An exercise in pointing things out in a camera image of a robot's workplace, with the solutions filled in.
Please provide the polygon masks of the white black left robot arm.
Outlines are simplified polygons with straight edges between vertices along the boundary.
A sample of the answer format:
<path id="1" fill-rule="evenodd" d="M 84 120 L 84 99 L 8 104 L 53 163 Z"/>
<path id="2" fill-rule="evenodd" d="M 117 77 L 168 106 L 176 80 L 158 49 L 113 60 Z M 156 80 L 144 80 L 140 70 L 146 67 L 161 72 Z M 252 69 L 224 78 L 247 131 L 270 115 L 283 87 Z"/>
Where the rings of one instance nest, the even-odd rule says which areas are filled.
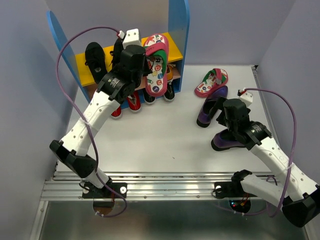
<path id="1" fill-rule="evenodd" d="M 128 45 L 120 54 L 120 62 L 99 82 L 85 111 L 78 112 L 79 120 L 62 139 L 49 145 L 64 165 L 94 186 L 100 197 L 111 193 L 111 179 L 99 169 L 99 159 L 88 155 L 89 147 L 96 147 L 95 136 L 111 114 L 134 93 L 147 67 L 146 49 Z"/>

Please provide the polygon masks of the black white high-top sneaker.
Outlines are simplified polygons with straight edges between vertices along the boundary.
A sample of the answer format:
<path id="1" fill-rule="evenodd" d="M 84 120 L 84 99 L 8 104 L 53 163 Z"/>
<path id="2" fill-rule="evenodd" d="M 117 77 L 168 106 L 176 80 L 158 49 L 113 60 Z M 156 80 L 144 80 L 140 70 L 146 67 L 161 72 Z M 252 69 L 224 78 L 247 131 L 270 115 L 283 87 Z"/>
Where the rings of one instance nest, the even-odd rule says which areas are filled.
<path id="1" fill-rule="evenodd" d="M 147 105 L 153 105 L 155 103 L 155 101 L 156 101 L 156 98 L 154 96 L 149 95 L 145 88 L 142 90 L 142 92 L 143 92 L 144 102 Z"/>

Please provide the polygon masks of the pink patterned sandal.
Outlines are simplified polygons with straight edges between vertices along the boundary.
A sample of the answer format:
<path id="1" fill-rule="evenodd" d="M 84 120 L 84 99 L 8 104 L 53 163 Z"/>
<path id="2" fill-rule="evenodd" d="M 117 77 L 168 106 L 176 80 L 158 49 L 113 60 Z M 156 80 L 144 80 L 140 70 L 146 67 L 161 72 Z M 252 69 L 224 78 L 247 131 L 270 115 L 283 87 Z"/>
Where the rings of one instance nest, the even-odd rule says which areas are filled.
<path id="1" fill-rule="evenodd" d="M 214 91 L 225 86 L 229 80 L 228 73 L 221 68 L 213 68 L 204 76 L 194 93 L 200 98 L 206 98 Z"/>
<path id="2" fill-rule="evenodd" d="M 145 90 L 152 97 L 161 97 L 167 91 L 169 42 L 165 35 L 156 33 L 143 44 L 150 73 L 146 76 Z"/>

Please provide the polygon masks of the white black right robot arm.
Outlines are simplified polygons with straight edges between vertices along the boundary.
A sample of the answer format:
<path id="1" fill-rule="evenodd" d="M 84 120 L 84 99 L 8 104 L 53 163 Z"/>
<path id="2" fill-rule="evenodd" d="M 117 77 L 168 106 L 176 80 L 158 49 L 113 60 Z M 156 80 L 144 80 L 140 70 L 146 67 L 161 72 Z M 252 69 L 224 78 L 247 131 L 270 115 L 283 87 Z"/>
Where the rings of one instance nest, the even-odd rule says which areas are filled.
<path id="1" fill-rule="evenodd" d="M 219 97 L 210 114 L 221 111 L 216 119 L 225 130 L 211 141 L 215 151 L 246 148 L 258 157 L 283 186 L 276 186 L 255 176 L 249 170 L 237 171 L 230 181 L 215 184 L 218 199 L 259 197 L 281 206 L 286 219 L 302 228 L 320 213 L 320 185 L 304 174 L 281 150 L 265 125 L 249 118 L 250 109 L 238 98 Z"/>

